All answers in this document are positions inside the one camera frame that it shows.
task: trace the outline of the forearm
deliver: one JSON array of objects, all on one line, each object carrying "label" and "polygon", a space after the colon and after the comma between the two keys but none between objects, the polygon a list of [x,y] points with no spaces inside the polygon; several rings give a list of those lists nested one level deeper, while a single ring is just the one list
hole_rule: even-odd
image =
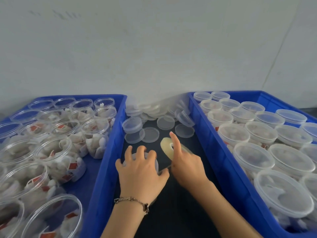
[{"label": "forearm", "polygon": [[222,238],[262,237],[208,181],[190,190],[212,219]]},{"label": "forearm", "polygon": [[136,201],[121,201],[114,205],[101,238],[133,238],[145,212]]}]

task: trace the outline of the hand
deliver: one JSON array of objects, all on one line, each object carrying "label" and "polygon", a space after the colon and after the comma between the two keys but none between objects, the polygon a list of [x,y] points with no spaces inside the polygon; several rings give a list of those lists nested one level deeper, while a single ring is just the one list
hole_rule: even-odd
[{"label": "hand", "polygon": [[204,165],[197,155],[182,151],[177,136],[170,132],[174,147],[174,158],[172,161],[172,173],[178,183],[189,192],[201,185],[210,182],[205,174]]},{"label": "hand", "polygon": [[132,146],[125,152],[123,167],[120,159],[116,161],[119,173],[121,197],[133,197],[143,203],[151,204],[164,188],[170,174],[164,169],[160,176],[155,170],[156,152],[151,150],[147,159],[144,158],[145,146],[139,146],[136,159],[132,159]]}]

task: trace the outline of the left hand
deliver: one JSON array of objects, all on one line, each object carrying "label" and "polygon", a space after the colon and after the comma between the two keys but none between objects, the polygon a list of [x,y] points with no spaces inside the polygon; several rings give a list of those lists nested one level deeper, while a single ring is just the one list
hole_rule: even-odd
[{"label": "left hand", "polygon": [[143,203],[151,204],[164,188],[170,174],[164,169],[159,176],[155,170],[156,152],[151,150],[147,159],[144,158],[145,146],[139,146],[136,159],[132,159],[132,146],[125,152],[125,163],[123,167],[120,159],[116,161],[119,173],[121,197],[133,197]]}]

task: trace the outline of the right hand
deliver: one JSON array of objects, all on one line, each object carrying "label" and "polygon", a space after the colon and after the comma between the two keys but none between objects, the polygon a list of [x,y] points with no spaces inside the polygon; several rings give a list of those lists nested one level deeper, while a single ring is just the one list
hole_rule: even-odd
[{"label": "right hand", "polygon": [[173,132],[170,132],[170,137],[174,147],[172,174],[178,183],[189,192],[194,192],[194,189],[210,182],[205,174],[201,158],[197,155],[182,151],[180,141]]}]

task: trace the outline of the bracelet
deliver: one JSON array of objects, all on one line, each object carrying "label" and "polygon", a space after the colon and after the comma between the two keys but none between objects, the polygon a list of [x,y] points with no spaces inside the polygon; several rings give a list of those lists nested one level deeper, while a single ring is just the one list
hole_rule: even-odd
[{"label": "bracelet", "polygon": [[143,203],[140,200],[137,200],[136,198],[133,198],[132,196],[129,198],[123,198],[123,197],[119,197],[117,199],[114,199],[114,203],[118,204],[120,201],[124,201],[124,200],[128,200],[128,201],[137,201],[139,202],[141,205],[143,205],[143,211],[145,211],[145,215],[147,215],[149,213],[149,204],[148,203]]}]

